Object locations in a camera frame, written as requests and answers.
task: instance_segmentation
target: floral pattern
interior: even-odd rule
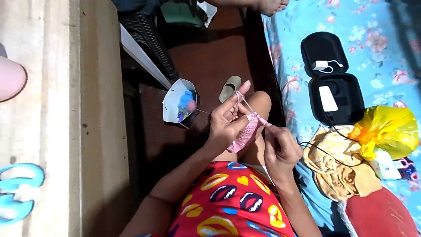
[[[288,7],[269,18],[262,16],[266,41],[278,83],[287,127],[299,142],[308,142],[320,122],[312,114],[308,84],[311,78],[304,70],[300,43],[316,31],[336,34],[344,48],[351,73],[358,78],[365,107],[373,105],[410,108],[418,121],[421,135],[421,96],[415,72],[405,58],[411,54],[421,64],[421,46],[412,27],[400,31],[393,17],[407,26],[411,22],[405,12],[405,1],[396,1],[400,15],[393,15],[388,0],[291,0]],[[410,157],[421,169],[421,148]],[[313,174],[298,163],[302,195],[316,223],[338,231],[333,225],[332,202],[320,194]],[[419,181],[382,182],[407,207],[421,230],[421,190]]]

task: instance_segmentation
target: beige cloth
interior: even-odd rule
[[[353,126],[337,126],[338,131],[347,135]],[[367,161],[359,155],[361,145],[348,140],[338,134],[333,128],[319,127],[310,141],[335,159],[317,149],[307,145],[303,159],[306,165],[314,171],[317,186],[333,201],[346,201],[353,195],[365,197],[381,189],[380,180]]]

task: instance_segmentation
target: ball of yarn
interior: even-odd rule
[[[17,95],[26,83],[23,67],[7,58],[0,57],[0,102]]]
[[[195,111],[196,111],[196,107],[197,107],[197,105],[196,105],[196,101],[194,101],[194,100],[189,100],[189,101],[187,102],[187,111],[189,111],[189,112],[193,113],[193,112],[195,112]]]

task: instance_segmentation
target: hand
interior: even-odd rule
[[[250,81],[246,81],[238,91],[245,94],[250,89]],[[237,137],[238,133],[248,124],[246,109],[234,93],[224,103],[212,111],[210,119],[210,133],[205,146],[218,152],[218,155],[226,150]]]
[[[270,178],[275,185],[290,180],[292,169],[303,156],[303,149],[286,127],[266,124],[265,135],[264,161]]]

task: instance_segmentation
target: knee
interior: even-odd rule
[[[272,102],[270,100],[270,96],[263,91],[258,91],[254,93],[256,95],[256,98],[260,101],[260,103],[272,106]]]

